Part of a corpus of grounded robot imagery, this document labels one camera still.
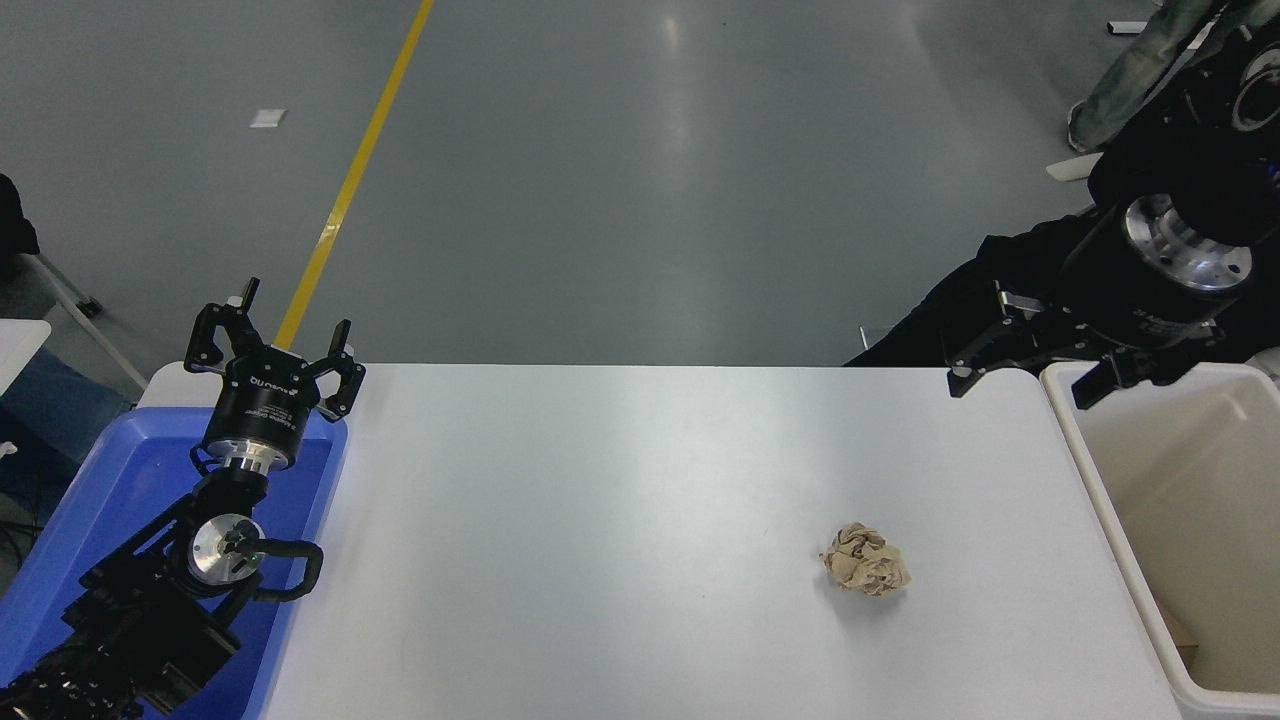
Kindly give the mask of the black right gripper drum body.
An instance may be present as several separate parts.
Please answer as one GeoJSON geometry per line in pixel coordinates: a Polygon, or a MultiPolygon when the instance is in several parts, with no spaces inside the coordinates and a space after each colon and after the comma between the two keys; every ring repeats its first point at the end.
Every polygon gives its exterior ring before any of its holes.
{"type": "Polygon", "coordinates": [[[1112,343],[1167,348],[1236,301],[1236,247],[1196,231],[1172,205],[1116,206],[1071,251],[1055,293],[1112,343]]]}

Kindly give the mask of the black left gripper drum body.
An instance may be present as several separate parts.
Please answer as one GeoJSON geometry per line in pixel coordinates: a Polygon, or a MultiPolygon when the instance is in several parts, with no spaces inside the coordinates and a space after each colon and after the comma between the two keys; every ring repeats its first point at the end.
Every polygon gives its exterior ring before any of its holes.
{"type": "Polygon", "coordinates": [[[252,442],[296,457],[320,395],[302,357],[266,347],[232,360],[207,429],[205,451],[225,456],[237,442],[252,442]]]}

